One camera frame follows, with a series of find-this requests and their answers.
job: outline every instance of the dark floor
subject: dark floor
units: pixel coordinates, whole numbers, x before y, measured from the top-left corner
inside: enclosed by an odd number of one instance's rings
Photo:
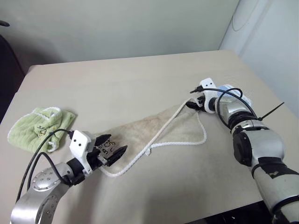
[[[257,202],[187,224],[271,224],[271,215],[264,202]]]

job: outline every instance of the white rope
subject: white rope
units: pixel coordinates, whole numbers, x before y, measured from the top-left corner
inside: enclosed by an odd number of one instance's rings
[[[173,116],[163,125],[163,127],[157,132],[157,134],[149,141],[149,143],[143,148],[142,151],[140,151],[140,153],[137,154],[137,156],[135,156],[135,158],[128,164],[125,166],[125,168],[123,170],[121,170],[118,173],[112,174],[109,173],[107,170],[105,170],[103,167],[100,167],[101,171],[106,174],[107,176],[110,177],[117,177],[120,175],[123,175],[124,173],[126,173],[133,165],[134,163],[137,162],[138,159],[140,159],[140,157],[148,150],[154,147],[159,147],[159,146],[165,146],[165,145],[200,145],[203,144],[206,141],[206,131],[202,125],[202,123],[199,120],[199,115],[197,114],[197,118],[198,118],[198,122],[200,124],[200,127],[203,129],[204,132],[204,139],[201,142],[164,142],[164,143],[157,143],[157,144],[153,144],[157,138],[159,137],[159,135],[165,130],[165,128],[176,118],[176,116],[181,112],[181,110],[184,108],[184,106],[186,105],[186,103],[190,100],[190,99],[194,99],[194,98],[189,98],[187,99],[179,108],[178,110],[173,114]],[[196,104],[199,106],[199,103],[197,101],[197,99],[194,99]]]

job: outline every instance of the towel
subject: towel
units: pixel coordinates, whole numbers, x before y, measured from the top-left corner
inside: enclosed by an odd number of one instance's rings
[[[7,140],[13,146],[35,152],[41,142],[56,129],[69,127],[75,115],[58,107],[36,108],[21,117],[10,129]],[[42,146],[41,152],[50,153],[58,149],[64,132],[52,135]]]
[[[165,145],[200,145],[206,141],[206,131],[197,111],[182,105],[174,106],[156,115],[146,117],[104,133],[111,134],[110,144],[102,145],[106,151],[127,145],[125,154],[111,167],[100,169],[116,177],[127,172],[144,154]]]

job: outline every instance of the table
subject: table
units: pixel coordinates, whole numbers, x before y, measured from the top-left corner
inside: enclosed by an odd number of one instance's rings
[[[18,118],[38,106],[58,106],[77,114],[72,129],[99,133],[180,104],[207,77],[216,85],[241,87],[258,115],[280,103],[231,51],[31,67],[0,125],[1,222],[9,222],[32,156],[7,142]],[[213,114],[200,119],[204,145],[156,148],[117,178],[97,170],[62,198],[53,223],[179,224],[260,201],[250,172],[233,157],[229,130]],[[264,122],[284,139],[285,162],[298,171],[298,119],[283,106]],[[63,147],[51,154],[55,163],[71,158],[69,143],[62,140]],[[48,166],[42,160],[36,170]]]

